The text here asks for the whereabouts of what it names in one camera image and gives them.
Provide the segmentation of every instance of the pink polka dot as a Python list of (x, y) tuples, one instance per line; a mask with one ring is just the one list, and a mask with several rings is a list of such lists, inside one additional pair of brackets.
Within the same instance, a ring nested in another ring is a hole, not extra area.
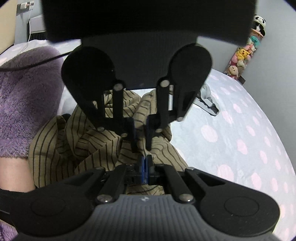
[(284, 182), (284, 190), (285, 190), (285, 193), (289, 192), (288, 184), (286, 182)]
[(264, 142), (265, 142), (266, 145), (268, 145), (269, 147), (271, 147), (270, 141), (269, 141), (268, 137), (264, 137)]
[(5, 62), (5, 60), (7, 60), (7, 58), (0, 58), (0, 64), (3, 64)]
[(293, 204), (290, 205), (290, 213), (291, 213), (291, 215), (294, 215), (294, 205)]
[(255, 122), (256, 125), (258, 125), (258, 126), (260, 125), (258, 119), (256, 117), (254, 117), (254, 116), (253, 116), (253, 121)]
[(280, 218), (284, 218), (285, 215), (286, 215), (286, 207), (285, 205), (280, 205), (280, 211), (281, 211), (281, 215), (280, 215)]
[(254, 129), (250, 126), (246, 126), (247, 131), (250, 133), (251, 136), (255, 136), (256, 133), (254, 131)]
[(220, 87), (220, 89), (224, 92), (224, 94), (230, 95), (229, 90), (225, 89), (224, 87)]
[(257, 115), (262, 118), (262, 115), (259, 113), (259, 111), (256, 111)]
[(276, 164), (276, 168), (277, 168), (278, 170), (280, 170), (280, 169), (281, 169), (281, 165), (280, 165), (278, 159), (276, 159), (274, 162), (275, 162), (275, 164)]
[(218, 177), (223, 178), (225, 180), (234, 181), (234, 174), (233, 171), (231, 170), (231, 167), (224, 164), (218, 167)]
[(247, 103), (244, 102), (244, 100), (241, 99), (241, 103), (245, 106), (245, 107), (248, 107)]
[(214, 75), (211, 75), (210, 74), (210, 77), (213, 79), (213, 80), (219, 80), (216, 76), (214, 76)]
[(242, 110), (240, 109), (240, 107), (237, 104), (233, 104), (233, 109), (235, 109), (235, 111), (237, 113), (241, 113), (242, 112)]
[(237, 140), (237, 150), (244, 155), (248, 154), (248, 148), (247, 148), (246, 144), (244, 143), (244, 141), (241, 139)]
[(246, 97), (246, 100), (247, 100), (248, 102), (252, 103), (252, 101), (251, 101), (248, 97)]
[(252, 179), (252, 183), (255, 189), (260, 190), (261, 188), (261, 178), (259, 177), (259, 175), (255, 172), (253, 173), (253, 175), (251, 176)]
[(279, 155), (281, 155), (281, 149), (279, 148), (279, 146), (276, 146), (276, 151)]
[(218, 140), (217, 132), (211, 126), (204, 125), (201, 128), (201, 133), (208, 142), (216, 142)]
[(226, 78), (225, 76), (226, 76), (226, 75), (222, 75), (222, 76), (221, 76), (221, 78), (222, 78), (223, 80), (225, 80), (225, 81), (226, 81), (226, 80), (227, 80), (227, 78)]
[(218, 96), (215, 92), (212, 92), (212, 96), (213, 96), (216, 100), (219, 99), (219, 96)]
[(283, 230), (281, 232), (281, 234), (279, 235), (282, 241), (289, 241), (289, 233), (290, 230), (289, 228), (286, 228), (285, 230)]
[(263, 161), (264, 164), (267, 164), (268, 159), (267, 159), (267, 155), (264, 151), (260, 151), (260, 158)]
[(229, 87), (232, 91), (236, 92), (237, 90), (233, 88), (232, 86)]
[(278, 185), (277, 185), (277, 180), (273, 177), (271, 180), (271, 188), (274, 192), (277, 192), (278, 190)]
[(222, 116), (223, 116), (224, 120), (226, 120), (227, 123), (229, 123), (229, 124), (233, 123), (233, 119), (227, 111), (222, 111)]
[(286, 172), (287, 174), (289, 174), (289, 169), (288, 169), (287, 165), (285, 165), (285, 172)]
[(266, 127), (266, 130), (267, 130), (267, 133), (272, 136), (271, 130), (268, 127)]

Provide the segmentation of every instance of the purple plush fabric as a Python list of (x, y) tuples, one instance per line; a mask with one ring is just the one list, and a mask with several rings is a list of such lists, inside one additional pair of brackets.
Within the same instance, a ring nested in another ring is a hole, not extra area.
[(16, 236), (15, 228), (0, 220), (0, 241), (11, 241)]
[[(1, 67), (13, 68), (55, 57), (52, 47), (24, 52)], [(56, 115), (64, 89), (62, 58), (16, 71), (0, 72), (0, 157), (27, 157), (38, 130)]]

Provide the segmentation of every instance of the striped fabric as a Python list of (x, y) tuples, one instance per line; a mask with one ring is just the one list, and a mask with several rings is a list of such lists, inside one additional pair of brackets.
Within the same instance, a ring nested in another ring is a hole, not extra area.
[[(29, 150), (29, 164), (35, 185), (58, 182), (64, 178), (98, 166), (113, 170), (115, 166), (136, 163), (139, 154), (152, 155), (155, 164), (169, 164), (178, 171), (187, 165), (176, 149), (170, 144), (170, 127), (163, 129), (159, 137), (152, 139), (152, 149), (145, 149), (144, 124), (149, 114), (156, 113), (155, 90), (142, 98), (132, 91), (123, 94), (124, 117), (133, 117), (137, 131), (139, 153), (132, 153), (130, 142), (116, 133), (99, 132), (86, 118), (79, 106), (66, 123), (62, 116), (56, 116), (45, 124), (33, 139)], [(112, 92), (104, 97), (105, 115), (112, 118)], [(161, 195), (160, 186), (131, 186), (128, 194)]]

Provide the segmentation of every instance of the polka dot bedsheet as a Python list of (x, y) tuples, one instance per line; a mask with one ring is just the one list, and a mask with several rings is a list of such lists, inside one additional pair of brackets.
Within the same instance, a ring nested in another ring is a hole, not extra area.
[[(25, 46), (28, 50), (46, 45), (65, 53), (80, 45), (80, 40), (18, 44), (0, 55), (0, 65)], [(292, 240), (296, 236), (296, 176), (278, 134), (238, 82), (212, 70), (206, 83), (220, 105), (220, 113), (211, 116), (193, 104), (184, 121), (171, 124), (172, 144), (189, 166), (273, 197), (281, 210), (274, 234), (281, 240)], [(136, 92), (142, 96), (148, 91)], [(75, 105), (65, 89), (58, 114), (72, 113)]]

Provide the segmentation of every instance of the black cable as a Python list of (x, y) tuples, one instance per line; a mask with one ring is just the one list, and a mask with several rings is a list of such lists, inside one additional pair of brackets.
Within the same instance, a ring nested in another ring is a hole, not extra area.
[(61, 55), (58, 55), (58, 56), (55, 56), (53, 58), (49, 58), (49, 59), (46, 59), (46, 60), (43, 60), (39, 63), (35, 63), (35, 64), (30, 64), (30, 65), (27, 65), (27, 66), (23, 66), (23, 67), (18, 67), (18, 68), (0, 68), (0, 72), (10, 72), (10, 71), (19, 71), (19, 70), (24, 70), (24, 69), (30, 69), (30, 68), (33, 68), (33, 67), (36, 67), (36, 66), (39, 66), (39, 65), (42, 65), (42, 64), (45, 64), (45, 63), (48, 63), (50, 61), (53, 61), (57, 58), (61, 58), (61, 57), (64, 57), (68, 54), (70, 54), (72, 51), (70, 52), (67, 52), (67, 53), (63, 53)]

